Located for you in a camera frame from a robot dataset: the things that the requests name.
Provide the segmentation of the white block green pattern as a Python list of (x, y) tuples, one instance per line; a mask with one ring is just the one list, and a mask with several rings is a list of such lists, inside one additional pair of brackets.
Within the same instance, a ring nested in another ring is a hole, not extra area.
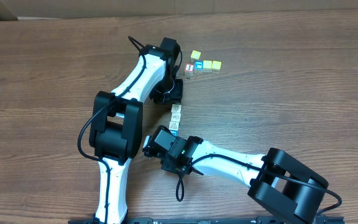
[(181, 104), (172, 104), (172, 113), (181, 113)]

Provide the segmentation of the blue letter block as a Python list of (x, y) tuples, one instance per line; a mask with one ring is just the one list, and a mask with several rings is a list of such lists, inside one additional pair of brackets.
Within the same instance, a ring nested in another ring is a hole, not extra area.
[(194, 73), (203, 73), (203, 61), (194, 62)]
[(178, 136), (178, 131), (176, 131), (176, 130), (171, 130), (170, 131), (174, 136)]

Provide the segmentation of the white block red base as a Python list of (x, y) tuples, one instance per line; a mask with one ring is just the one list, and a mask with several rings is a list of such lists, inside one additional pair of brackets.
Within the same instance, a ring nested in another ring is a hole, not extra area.
[(181, 119), (181, 114), (180, 113), (172, 113), (171, 121), (179, 123), (180, 119)]

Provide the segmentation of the white block wavy pattern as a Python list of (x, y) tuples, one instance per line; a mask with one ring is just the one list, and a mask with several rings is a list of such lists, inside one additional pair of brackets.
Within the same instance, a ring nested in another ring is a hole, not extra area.
[(170, 121), (169, 122), (169, 130), (174, 130), (174, 131), (178, 131), (180, 123), (176, 122), (176, 121)]

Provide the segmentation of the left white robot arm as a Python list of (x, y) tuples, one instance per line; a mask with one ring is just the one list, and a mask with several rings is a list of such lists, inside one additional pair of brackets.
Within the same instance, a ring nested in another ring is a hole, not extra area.
[(98, 208), (88, 223), (124, 222), (129, 166), (142, 142), (144, 102), (150, 98), (158, 105), (179, 104), (183, 96), (177, 41), (166, 37), (154, 46), (129, 40), (139, 51), (137, 65), (117, 88), (95, 96), (93, 115), (84, 125), (90, 129), (91, 159), (98, 162), (101, 178)]

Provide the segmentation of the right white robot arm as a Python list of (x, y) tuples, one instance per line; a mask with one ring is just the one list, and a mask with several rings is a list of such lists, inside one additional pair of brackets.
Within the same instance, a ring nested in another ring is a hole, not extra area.
[(196, 136), (180, 138), (165, 126), (146, 137), (142, 151), (179, 176), (178, 201), (184, 198), (184, 176), (219, 176), (245, 185), (250, 198), (285, 223), (313, 223), (328, 187), (326, 179), (283, 150), (272, 147), (267, 154), (243, 154)]

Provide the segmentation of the red letter block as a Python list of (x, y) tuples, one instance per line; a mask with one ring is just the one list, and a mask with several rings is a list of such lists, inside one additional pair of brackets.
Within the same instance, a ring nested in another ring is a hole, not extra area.
[(184, 69), (185, 76), (192, 77), (194, 75), (194, 65), (192, 63), (187, 63)]

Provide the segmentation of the yellow block top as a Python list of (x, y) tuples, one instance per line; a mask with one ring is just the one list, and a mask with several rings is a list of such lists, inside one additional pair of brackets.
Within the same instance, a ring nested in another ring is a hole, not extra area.
[(201, 52), (197, 50), (193, 50), (190, 56), (190, 61), (195, 62), (198, 61), (201, 57)]

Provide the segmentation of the yellow block middle row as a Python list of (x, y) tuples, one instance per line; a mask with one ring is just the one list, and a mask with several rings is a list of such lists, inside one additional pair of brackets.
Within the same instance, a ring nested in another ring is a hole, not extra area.
[(211, 60), (204, 60), (203, 61), (203, 73), (211, 73), (212, 64), (213, 64), (213, 62)]

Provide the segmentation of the yellow block row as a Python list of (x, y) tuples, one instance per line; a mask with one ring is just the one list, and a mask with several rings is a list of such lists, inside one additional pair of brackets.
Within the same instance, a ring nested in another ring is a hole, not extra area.
[(211, 60), (204, 60), (203, 61), (203, 73), (211, 73), (212, 64), (213, 64), (213, 62)]
[(213, 60), (212, 66), (211, 66), (211, 72), (212, 73), (220, 73), (221, 66), (222, 66), (222, 62)]

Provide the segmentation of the yellow block right row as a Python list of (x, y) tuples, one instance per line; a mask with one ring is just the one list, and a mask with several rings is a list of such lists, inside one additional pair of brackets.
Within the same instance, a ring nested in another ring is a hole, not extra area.
[(211, 66), (211, 72), (212, 73), (220, 73), (221, 66), (222, 66), (222, 62), (213, 60), (212, 66)]

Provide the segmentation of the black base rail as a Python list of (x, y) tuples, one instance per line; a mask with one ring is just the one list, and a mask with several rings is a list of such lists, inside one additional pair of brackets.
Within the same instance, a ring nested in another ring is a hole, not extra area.
[[(87, 220), (69, 220), (69, 224), (96, 224), (103, 223), (90, 218)], [(125, 218), (124, 224), (279, 224), (281, 222), (273, 216), (258, 216), (255, 218), (194, 218), (194, 219), (153, 219), (153, 218)], [(317, 216), (313, 223), (317, 224), (345, 224), (344, 217)]]

